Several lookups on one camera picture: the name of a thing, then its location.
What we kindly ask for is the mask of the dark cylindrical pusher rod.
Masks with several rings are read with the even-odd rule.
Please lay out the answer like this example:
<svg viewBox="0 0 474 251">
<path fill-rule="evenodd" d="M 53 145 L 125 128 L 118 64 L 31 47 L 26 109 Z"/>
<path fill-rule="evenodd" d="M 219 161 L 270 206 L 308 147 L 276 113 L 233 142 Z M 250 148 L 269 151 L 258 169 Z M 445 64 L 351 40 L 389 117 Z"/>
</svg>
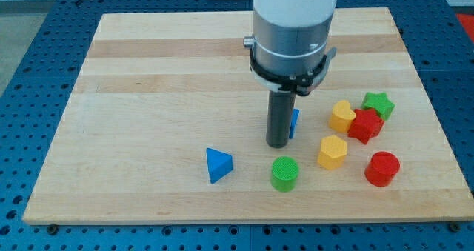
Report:
<svg viewBox="0 0 474 251">
<path fill-rule="evenodd" d="M 287 145 L 295 98 L 295 93 L 270 91 L 266 131 L 266 142 L 270 147 L 282 148 Z"/>
</svg>

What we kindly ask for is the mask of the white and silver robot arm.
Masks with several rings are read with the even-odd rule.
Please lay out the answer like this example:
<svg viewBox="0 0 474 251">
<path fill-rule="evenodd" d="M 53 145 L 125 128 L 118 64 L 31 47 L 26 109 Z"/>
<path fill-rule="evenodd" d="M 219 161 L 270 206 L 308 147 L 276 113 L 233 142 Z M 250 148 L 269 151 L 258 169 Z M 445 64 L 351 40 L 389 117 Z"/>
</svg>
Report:
<svg viewBox="0 0 474 251">
<path fill-rule="evenodd" d="M 327 48 L 337 0 L 253 0 L 253 33 L 243 40 L 250 70 L 269 90 L 266 142 L 290 138 L 296 96 L 324 80 L 336 49 Z"/>
</svg>

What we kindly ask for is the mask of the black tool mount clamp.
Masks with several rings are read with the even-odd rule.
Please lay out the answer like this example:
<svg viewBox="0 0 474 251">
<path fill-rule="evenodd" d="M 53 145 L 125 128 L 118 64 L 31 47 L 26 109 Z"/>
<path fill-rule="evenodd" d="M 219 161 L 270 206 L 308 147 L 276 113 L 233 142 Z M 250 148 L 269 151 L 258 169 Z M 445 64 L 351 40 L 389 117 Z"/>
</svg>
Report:
<svg viewBox="0 0 474 251">
<path fill-rule="evenodd" d="M 250 69 L 260 84 L 274 93 L 308 96 L 325 79 L 337 49 L 308 56 L 274 56 L 262 50 L 268 57 L 261 61 L 256 59 L 255 51 L 260 49 L 250 49 Z"/>
</svg>

